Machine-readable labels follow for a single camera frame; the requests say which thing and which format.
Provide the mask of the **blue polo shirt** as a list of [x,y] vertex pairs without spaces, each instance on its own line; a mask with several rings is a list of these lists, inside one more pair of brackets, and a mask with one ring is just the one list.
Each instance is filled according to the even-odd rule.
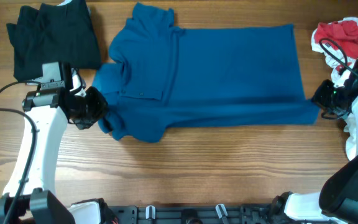
[[115,140],[158,142],[168,128],[313,124],[292,24],[185,29],[173,9],[138,3],[93,86]]

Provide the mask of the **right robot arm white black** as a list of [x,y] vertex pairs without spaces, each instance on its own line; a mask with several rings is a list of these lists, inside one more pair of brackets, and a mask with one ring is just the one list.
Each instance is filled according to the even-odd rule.
[[286,192],[275,197],[266,218],[269,223],[358,223],[358,58],[342,87],[336,88],[333,82],[325,80],[312,101],[324,114],[354,117],[356,151],[320,192]]

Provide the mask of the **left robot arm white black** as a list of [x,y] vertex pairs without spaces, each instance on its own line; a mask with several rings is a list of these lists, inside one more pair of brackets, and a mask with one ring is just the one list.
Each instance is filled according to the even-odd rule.
[[21,223],[27,211],[30,223],[104,223],[109,209],[101,199],[66,208],[55,195],[55,171],[63,134],[72,121],[88,129],[104,116],[108,104],[89,87],[84,96],[65,87],[40,85],[28,92],[21,115],[25,130],[16,166],[0,198],[0,223]]

